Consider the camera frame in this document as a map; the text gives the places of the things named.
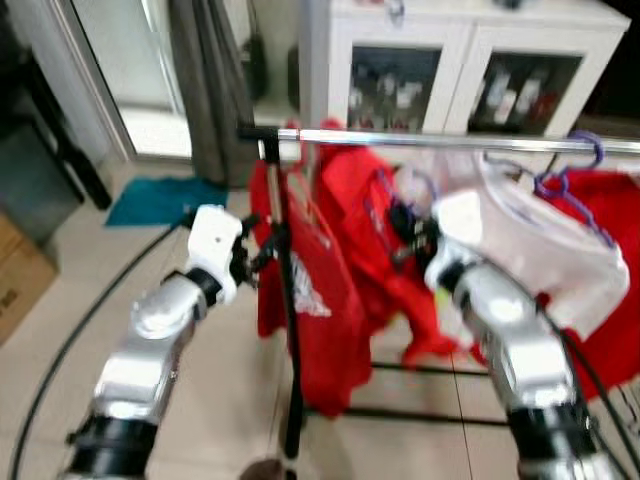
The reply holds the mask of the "purple plastic hanger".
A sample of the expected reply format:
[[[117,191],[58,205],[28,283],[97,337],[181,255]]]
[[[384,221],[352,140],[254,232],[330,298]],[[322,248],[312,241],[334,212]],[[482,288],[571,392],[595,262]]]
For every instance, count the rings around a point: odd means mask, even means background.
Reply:
[[[394,248],[399,246],[396,233],[390,228],[387,210],[393,204],[407,204],[415,207],[419,212],[429,212],[428,207],[417,204],[415,198],[404,198],[401,191],[390,178],[390,173],[397,173],[397,168],[380,168],[374,173],[374,187],[370,198],[366,198],[365,207],[374,225],[375,233],[388,255],[392,255]]]
[[[603,140],[590,131],[572,131],[568,134],[568,140],[580,140],[589,143],[591,150],[593,150],[593,160],[585,166],[568,165],[559,170],[549,170],[549,172],[536,174],[534,177],[534,191],[536,195],[544,198],[544,200],[562,198],[573,210],[576,210],[582,215],[582,220],[585,221],[585,227],[588,228],[591,233],[595,234],[605,246],[616,247],[616,242],[614,242],[611,234],[609,234],[607,230],[600,228],[598,221],[595,219],[594,212],[570,192],[570,174],[572,172],[593,172],[593,170],[598,169],[599,166],[603,164],[605,159]]]

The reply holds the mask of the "red collared shirt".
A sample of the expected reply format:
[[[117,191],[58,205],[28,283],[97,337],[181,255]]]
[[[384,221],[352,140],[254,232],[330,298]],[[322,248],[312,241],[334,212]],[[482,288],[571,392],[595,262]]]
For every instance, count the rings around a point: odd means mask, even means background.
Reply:
[[[321,145],[315,148],[317,206],[332,228],[365,303],[367,329],[378,333],[394,316],[410,325],[411,340],[402,364],[416,364],[426,356],[451,356],[463,351],[460,340],[445,334],[436,311],[436,296],[420,269],[396,269],[375,233],[366,210],[374,173],[390,166],[370,147]]]

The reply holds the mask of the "teal floor mat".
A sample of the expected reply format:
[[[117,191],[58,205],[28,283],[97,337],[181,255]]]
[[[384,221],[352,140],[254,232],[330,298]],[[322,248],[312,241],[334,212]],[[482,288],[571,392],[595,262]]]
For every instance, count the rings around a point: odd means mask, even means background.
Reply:
[[[227,205],[228,191],[197,177],[136,175],[108,212],[105,227],[165,227],[201,205]]]

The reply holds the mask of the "metal clothes rack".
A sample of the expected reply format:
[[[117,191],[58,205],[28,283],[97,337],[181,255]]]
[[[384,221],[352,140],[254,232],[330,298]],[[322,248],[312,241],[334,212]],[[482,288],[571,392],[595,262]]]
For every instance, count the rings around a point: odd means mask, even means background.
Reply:
[[[466,136],[466,134],[408,134],[408,133],[384,133],[371,131],[343,131],[343,129],[305,129],[305,128],[285,128],[285,127],[266,127],[266,125],[242,125],[238,129],[239,137],[243,141],[261,143],[262,152],[261,159],[268,164],[268,189],[271,195],[271,215],[278,216],[269,221],[270,227],[278,233],[279,247],[278,252],[289,252],[291,248],[291,227],[284,219],[288,209],[282,206],[285,202],[280,188],[285,186],[282,180],[282,150],[280,143],[297,142],[307,143],[307,145],[343,145],[343,146],[396,146],[396,147],[447,147],[447,148],[468,148],[468,150],[504,150],[516,152],[531,152],[531,154],[593,154],[593,148],[584,141],[580,140],[556,140],[556,138],[539,138],[527,136]],[[603,140],[605,148],[605,156],[608,155],[640,155],[640,142],[625,140]],[[294,324],[294,310],[292,306],[292,282],[291,259],[288,259],[288,253],[284,253],[283,271],[280,271],[284,280],[285,291],[283,292],[283,300],[287,303],[284,307],[285,315],[285,338],[287,338],[288,355],[291,360],[293,370],[293,378],[291,380],[291,390],[289,390],[289,401],[287,411],[282,420],[282,433],[280,433],[280,458],[287,462],[288,476],[296,476],[297,467],[293,466],[293,462],[300,457],[301,438],[308,416],[311,413],[317,413],[311,410],[306,404],[303,397],[301,387],[302,364],[300,356],[298,356],[298,338],[297,328]],[[621,443],[623,448],[632,457],[631,460],[639,463],[639,454],[634,444],[634,439],[628,438],[627,428],[622,424],[620,411],[614,407],[608,394],[605,393],[602,383],[598,376],[591,370],[591,366],[582,356],[581,349],[572,344],[561,342],[564,347],[570,349],[571,357],[575,357],[580,361],[586,370],[588,370],[589,383],[595,385],[596,390],[602,393],[605,411],[611,416],[614,429],[621,435]],[[439,372],[445,375],[470,375],[484,376],[479,371],[465,370],[449,370],[442,367],[399,367],[392,364],[379,364],[374,362],[375,369],[389,369],[396,371],[407,371],[412,374],[429,374],[429,372]],[[507,422],[500,422],[492,419],[467,419],[461,416],[443,416],[435,415],[435,413],[420,413],[410,411],[397,410],[374,410],[374,408],[357,408],[351,407],[347,410],[349,416],[358,417],[358,419],[375,419],[389,420],[398,422],[424,422],[424,424],[449,424],[449,425],[475,425],[489,426],[489,428],[507,428]]]

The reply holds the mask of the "red shirt with white print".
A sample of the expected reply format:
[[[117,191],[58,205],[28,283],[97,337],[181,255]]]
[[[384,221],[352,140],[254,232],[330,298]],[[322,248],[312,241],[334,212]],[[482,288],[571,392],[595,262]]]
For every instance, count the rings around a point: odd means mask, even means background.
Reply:
[[[347,410],[353,390],[372,375],[367,315],[337,236],[298,184],[302,175],[285,177],[291,182],[292,300],[303,398],[333,417]]]

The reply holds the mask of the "white t-shirt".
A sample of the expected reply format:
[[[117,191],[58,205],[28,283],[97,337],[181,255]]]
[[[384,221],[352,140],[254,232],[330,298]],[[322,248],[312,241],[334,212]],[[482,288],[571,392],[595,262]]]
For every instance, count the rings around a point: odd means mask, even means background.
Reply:
[[[429,212],[453,192],[476,189],[484,225],[477,250],[527,293],[548,294],[559,328],[588,338],[630,288],[621,248],[605,246],[581,221],[509,178],[513,172],[515,165],[484,152],[445,150],[404,164],[394,182]]]

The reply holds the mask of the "grey curtain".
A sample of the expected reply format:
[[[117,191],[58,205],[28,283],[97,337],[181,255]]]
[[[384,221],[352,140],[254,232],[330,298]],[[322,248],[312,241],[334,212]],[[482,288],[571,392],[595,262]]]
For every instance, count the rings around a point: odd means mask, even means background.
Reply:
[[[223,0],[166,0],[175,77],[197,177],[215,186],[250,183],[259,147],[238,129],[252,122],[241,51]]]

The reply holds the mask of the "plain red t-shirt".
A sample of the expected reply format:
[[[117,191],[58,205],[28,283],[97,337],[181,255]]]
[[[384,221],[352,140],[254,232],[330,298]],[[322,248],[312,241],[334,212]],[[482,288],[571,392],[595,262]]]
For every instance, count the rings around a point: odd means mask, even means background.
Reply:
[[[570,334],[605,389],[620,387],[640,369],[640,188],[630,175],[608,170],[571,172],[568,192],[621,248],[631,287],[611,316],[586,339]]]

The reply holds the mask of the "black cabinet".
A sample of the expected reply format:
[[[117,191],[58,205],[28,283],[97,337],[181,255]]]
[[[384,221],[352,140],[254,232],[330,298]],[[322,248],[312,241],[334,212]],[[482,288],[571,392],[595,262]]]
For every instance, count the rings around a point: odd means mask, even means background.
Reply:
[[[45,246],[82,204],[113,205],[68,124],[35,52],[0,0],[0,212]]]

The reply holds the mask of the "cardboard box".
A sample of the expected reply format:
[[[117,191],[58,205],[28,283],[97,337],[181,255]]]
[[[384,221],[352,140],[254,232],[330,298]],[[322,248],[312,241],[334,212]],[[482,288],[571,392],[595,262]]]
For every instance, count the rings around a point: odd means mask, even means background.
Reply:
[[[0,211],[0,348],[56,278],[50,257]]]

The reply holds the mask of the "black tv unit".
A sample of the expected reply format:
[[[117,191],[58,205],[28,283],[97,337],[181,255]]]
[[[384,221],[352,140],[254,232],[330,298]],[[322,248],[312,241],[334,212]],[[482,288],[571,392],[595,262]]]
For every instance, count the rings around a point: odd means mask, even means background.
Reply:
[[[603,70],[585,113],[608,118],[640,119],[640,0],[602,0],[630,19],[625,35]]]

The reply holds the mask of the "glass door with metal frame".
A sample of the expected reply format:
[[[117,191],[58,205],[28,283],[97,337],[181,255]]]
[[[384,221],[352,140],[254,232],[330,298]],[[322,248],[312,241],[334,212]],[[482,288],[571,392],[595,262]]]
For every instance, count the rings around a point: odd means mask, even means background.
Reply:
[[[111,160],[188,163],[166,0],[32,0],[54,86],[91,151]]]

